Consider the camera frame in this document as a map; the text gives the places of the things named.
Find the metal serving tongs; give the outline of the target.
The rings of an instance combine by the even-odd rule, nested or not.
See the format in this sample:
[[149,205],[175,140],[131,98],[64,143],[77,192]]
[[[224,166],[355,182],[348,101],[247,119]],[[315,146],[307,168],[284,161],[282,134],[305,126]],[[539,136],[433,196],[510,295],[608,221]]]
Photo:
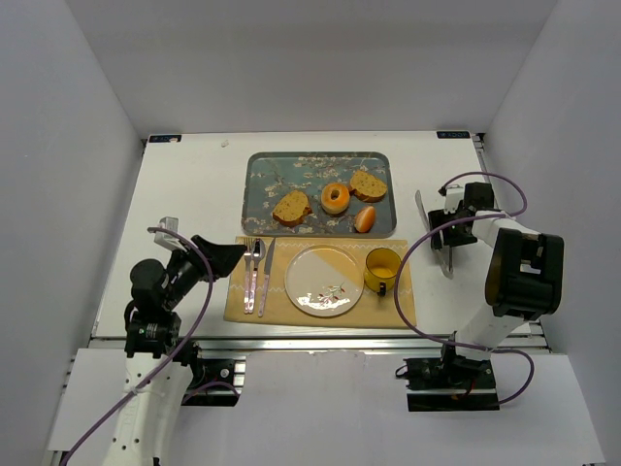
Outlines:
[[[414,202],[421,217],[421,220],[427,231],[431,230],[431,224],[428,219],[427,212],[425,211],[422,195],[419,190],[415,191]],[[452,266],[452,249],[440,249],[432,250],[433,255],[436,258],[436,262],[441,268],[442,274],[452,280],[453,279],[453,266]]]

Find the orange glazed bagel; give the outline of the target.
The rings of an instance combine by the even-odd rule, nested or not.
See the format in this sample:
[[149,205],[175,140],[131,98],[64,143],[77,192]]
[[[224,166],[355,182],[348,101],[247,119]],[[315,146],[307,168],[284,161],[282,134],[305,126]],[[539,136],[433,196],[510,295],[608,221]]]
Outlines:
[[322,189],[321,207],[329,215],[343,213],[348,208],[349,202],[349,190],[342,183],[329,183]]

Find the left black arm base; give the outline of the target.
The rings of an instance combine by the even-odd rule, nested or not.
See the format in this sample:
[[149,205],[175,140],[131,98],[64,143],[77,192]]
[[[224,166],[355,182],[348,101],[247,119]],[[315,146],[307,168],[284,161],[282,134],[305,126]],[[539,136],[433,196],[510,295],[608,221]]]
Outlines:
[[242,393],[245,357],[230,350],[207,349],[193,344],[196,359],[191,380],[181,402],[187,407],[235,407]]

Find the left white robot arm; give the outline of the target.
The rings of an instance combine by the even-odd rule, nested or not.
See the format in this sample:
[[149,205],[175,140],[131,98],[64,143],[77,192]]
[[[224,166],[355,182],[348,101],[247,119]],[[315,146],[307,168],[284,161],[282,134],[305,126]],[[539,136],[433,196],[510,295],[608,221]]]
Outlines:
[[198,235],[174,238],[166,264],[144,259],[130,272],[132,299],[125,312],[123,404],[106,465],[163,465],[182,399],[204,375],[198,348],[180,335],[175,308],[200,282],[229,276],[245,253]]

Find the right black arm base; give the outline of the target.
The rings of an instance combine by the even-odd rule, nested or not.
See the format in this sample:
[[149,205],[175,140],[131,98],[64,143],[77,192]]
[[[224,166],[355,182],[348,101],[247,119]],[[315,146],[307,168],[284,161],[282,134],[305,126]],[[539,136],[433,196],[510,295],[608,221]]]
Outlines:
[[407,382],[411,413],[490,412],[500,409],[490,361],[480,371],[448,367],[439,358],[409,358],[395,370]]

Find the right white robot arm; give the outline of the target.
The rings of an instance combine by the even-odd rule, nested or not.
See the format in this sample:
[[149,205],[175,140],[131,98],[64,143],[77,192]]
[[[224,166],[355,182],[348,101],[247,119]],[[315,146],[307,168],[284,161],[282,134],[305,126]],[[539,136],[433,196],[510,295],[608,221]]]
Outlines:
[[564,240],[521,225],[495,208],[489,183],[449,184],[440,189],[441,209],[427,213],[436,233],[431,249],[443,271],[452,273],[452,250],[479,241],[492,249],[484,284],[484,304],[451,335],[443,357],[476,367],[513,330],[555,313],[562,296]]

